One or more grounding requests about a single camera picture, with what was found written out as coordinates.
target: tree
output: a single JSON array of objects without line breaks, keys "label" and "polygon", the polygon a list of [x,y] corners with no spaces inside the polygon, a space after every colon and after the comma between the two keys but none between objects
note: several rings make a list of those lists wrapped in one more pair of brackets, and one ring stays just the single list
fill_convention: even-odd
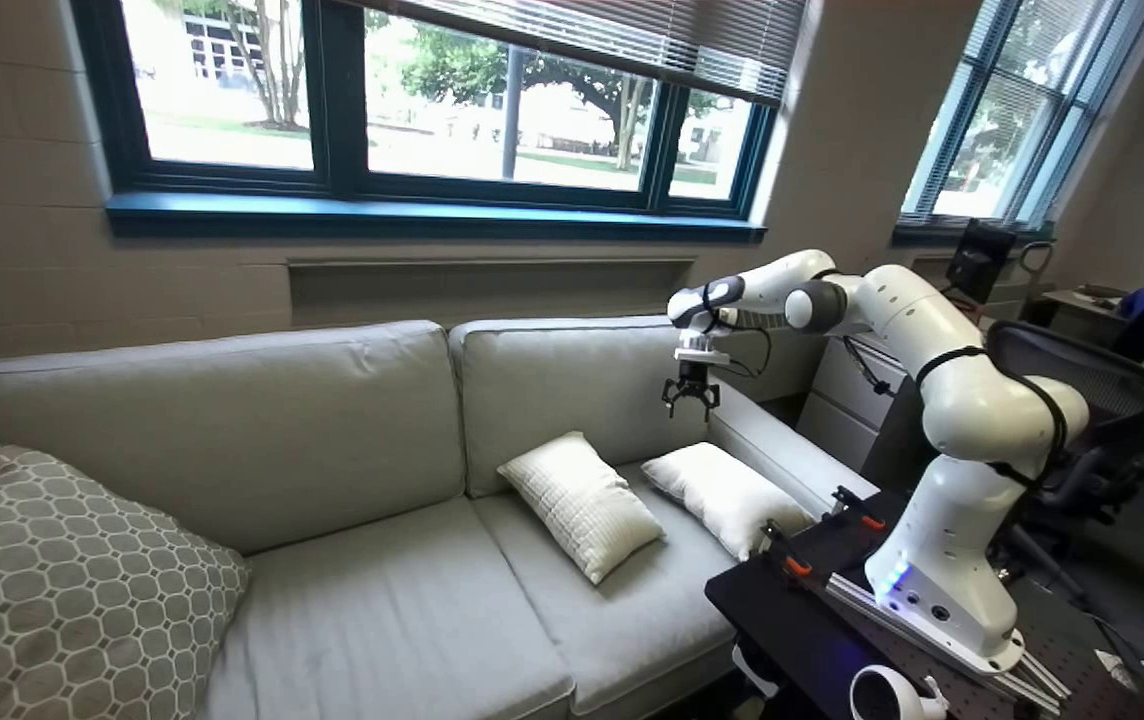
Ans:
[{"label": "tree", "polygon": [[246,77],[263,105],[263,125],[296,126],[302,86],[298,3],[296,0],[156,0],[180,14],[228,19]]},{"label": "tree", "polygon": [[[414,59],[404,65],[400,83],[412,97],[483,105],[504,91],[509,48],[497,38],[414,22]],[[612,125],[609,153],[629,163],[629,149],[648,109],[653,81],[525,51],[525,86],[569,83],[585,105],[599,109]]]},{"label": "tree", "polygon": [[[998,67],[1040,86],[1056,86],[1077,42],[1084,38],[1081,30],[1089,26],[1089,19],[1090,3],[1084,0],[1021,3],[1003,37]],[[1040,126],[1034,121],[1044,114],[1044,105],[1044,91],[1007,77],[993,77],[961,149],[961,163],[951,167],[951,182],[974,187],[1003,176],[1013,167],[1007,161],[1034,140],[1030,126]]]}]

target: green foliage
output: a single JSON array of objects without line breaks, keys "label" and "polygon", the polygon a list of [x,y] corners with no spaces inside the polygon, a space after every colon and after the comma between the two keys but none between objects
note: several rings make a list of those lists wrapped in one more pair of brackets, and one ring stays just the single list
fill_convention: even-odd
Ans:
[{"label": "green foliage", "polygon": [[414,22],[414,59],[400,83],[412,97],[483,105],[504,91],[504,48],[449,26]]},{"label": "green foliage", "polygon": [[687,109],[693,109],[696,114],[705,114],[705,113],[718,109],[718,97],[693,86],[693,91],[687,91]]},{"label": "green foliage", "polygon": [[1077,38],[1090,14],[1089,0],[1026,0],[1015,12],[1015,22],[1003,42],[1003,59],[1015,65],[1044,65],[1050,59],[1064,38]]},{"label": "green foliage", "polygon": [[363,30],[374,30],[374,26],[383,26],[387,22],[387,14],[383,12],[363,12]]}]

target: white couch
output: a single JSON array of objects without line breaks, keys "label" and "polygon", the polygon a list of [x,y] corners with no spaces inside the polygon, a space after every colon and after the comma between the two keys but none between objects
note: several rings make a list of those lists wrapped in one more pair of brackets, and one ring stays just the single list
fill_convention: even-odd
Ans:
[{"label": "white couch", "polygon": [[[0,444],[239,547],[209,715],[653,715],[726,671],[730,556],[632,464],[711,439],[810,515],[872,489],[741,392],[660,402],[663,321],[428,321],[0,358]],[[497,469],[581,427],[663,526],[590,586]]]}]

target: office chair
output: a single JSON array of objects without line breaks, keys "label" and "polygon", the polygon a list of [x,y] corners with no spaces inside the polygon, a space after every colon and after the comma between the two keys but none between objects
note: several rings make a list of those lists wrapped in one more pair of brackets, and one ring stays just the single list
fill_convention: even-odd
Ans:
[{"label": "office chair", "polygon": [[1131,677],[1138,677],[1144,624],[1137,606],[1118,604],[1118,583],[1106,579],[1117,559],[1097,562],[1104,547],[1089,538],[1089,524],[1113,524],[1144,479],[1144,367],[1025,321],[993,325],[982,349],[998,371],[1064,380],[1090,409],[1089,427],[1058,453],[1056,473],[1015,502],[1007,526],[997,534],[997,551],[1007,567],[1026,559],[1056,575],[1064,591],[1097,616],[1097,627],[1122,657]]},{"label": "office chair", "polygon": [[1030,526],[1113,518],[1144,479],[1144,367],[1025,321],[993,325],[982,349],[998,371],[1064,380],[1090,409],[1084,436],[1026,491],[1021,518]]}]

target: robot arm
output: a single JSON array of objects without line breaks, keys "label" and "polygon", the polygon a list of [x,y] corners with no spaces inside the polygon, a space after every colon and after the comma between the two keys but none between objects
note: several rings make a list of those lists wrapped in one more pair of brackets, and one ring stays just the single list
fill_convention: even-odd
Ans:
[{"label": "robot arm", "polygon": [[922,436],[939,457],[865,562],[866,604],[970,671],[1030,662],[989,544],[1046,457],[1089,422],[1084,394],[1044,374],[1003,374],[982,354],[978,329],[916,270],[882,265],[837,275],[823,252],[670,297],[687,392],[705,389],[711,365],[726,365],[711,341],[735,325],[735,308],[805,333],[872,333],[916,374]]},{"label": "robot arm", "polygon": [[1081,392],[1056,380],[1030,380],[1040,389],[1030,392],[993,367],[978,329],[916,270],[882,265],[866,275],[837,275],[833,256],[815,249],[667,301],[667,321],[679,329],[679,380],[667,384],[667,402],[708,392],[708,367],[726,365],[714,335],[735,329],[735,310],[783,315],[801,333],[876,333],[921,380],[922,436],[944,457],[997,460],[1034,475],[1056,436],[1040,392],[1077,427],[1089,418]]},{"label": "robot arm", "polygon": [[708,367],[726,365],[714,335],[735,329],[741,310],[778,315],[796,286],[828,275],[833,267],[833,256],[807,249],[741,275],[679,286],[667,301],[667,321],[679,329],[679,374],[663,384],[660,400],[670,409],[675,400],[696,394],[705,409],[714,409],[718,392],[708,384]]}]

